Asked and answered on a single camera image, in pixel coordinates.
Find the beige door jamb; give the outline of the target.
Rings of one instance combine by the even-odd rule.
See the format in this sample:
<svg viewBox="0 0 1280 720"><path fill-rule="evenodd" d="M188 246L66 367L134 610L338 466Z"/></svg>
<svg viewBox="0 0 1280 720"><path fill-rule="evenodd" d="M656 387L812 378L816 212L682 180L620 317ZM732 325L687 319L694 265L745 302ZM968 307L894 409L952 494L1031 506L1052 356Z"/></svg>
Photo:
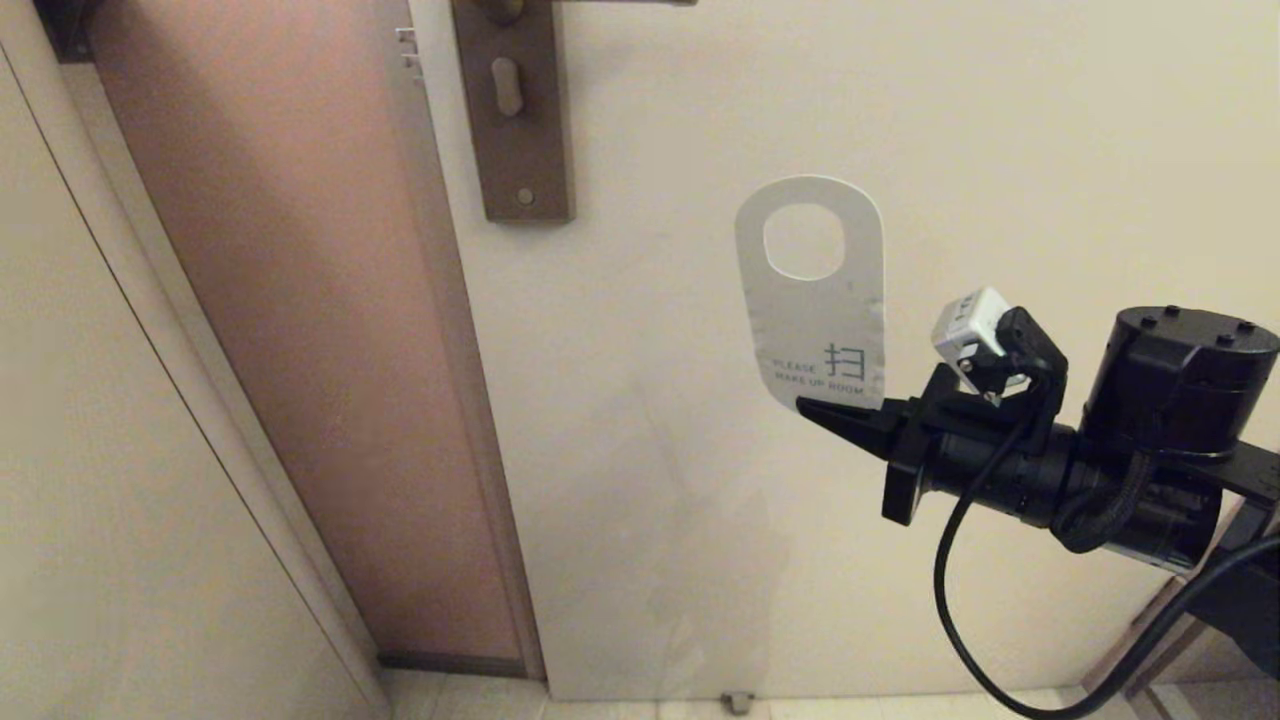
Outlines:
<svg viewBox="0 0 1280 720"><path fill-rule="evenodd" d="M165 283L0 0L0 720L388 720Z"/></svg>

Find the white room door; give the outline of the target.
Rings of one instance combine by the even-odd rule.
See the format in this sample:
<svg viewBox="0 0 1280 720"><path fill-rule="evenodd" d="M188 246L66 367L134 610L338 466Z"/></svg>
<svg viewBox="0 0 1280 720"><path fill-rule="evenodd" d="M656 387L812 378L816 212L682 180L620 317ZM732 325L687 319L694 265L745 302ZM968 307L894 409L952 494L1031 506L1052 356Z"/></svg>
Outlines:
<svg viewBox="0 0 1280 720"><path fill-rule="evenodd" d="M815 174L884 227L888 396L982 286L1070 363L1115 314L1280 333L1280 0L558 5L576 217L485 219L447 0L410 0L557 700L965 692L931 592L954 501L881 516L883 465L758 373L733 237Z"/></svg>

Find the white and blue door hanger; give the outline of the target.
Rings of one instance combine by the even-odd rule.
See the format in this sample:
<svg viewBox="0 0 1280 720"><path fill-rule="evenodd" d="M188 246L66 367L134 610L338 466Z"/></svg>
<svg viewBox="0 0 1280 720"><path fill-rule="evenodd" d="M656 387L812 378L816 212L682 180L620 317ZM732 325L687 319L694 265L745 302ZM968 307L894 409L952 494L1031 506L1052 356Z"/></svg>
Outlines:
<svg viewBox="0 0 1280 720"><path fill-rule="evenodd" d="M771 220L815 206L838 227L844 255L823 277L782 269L768 249ZM827 176L790 176L762 186L733 222L742 295L756 364L771 395L877 410L886 384L884 227L876 201Z"/></svg>

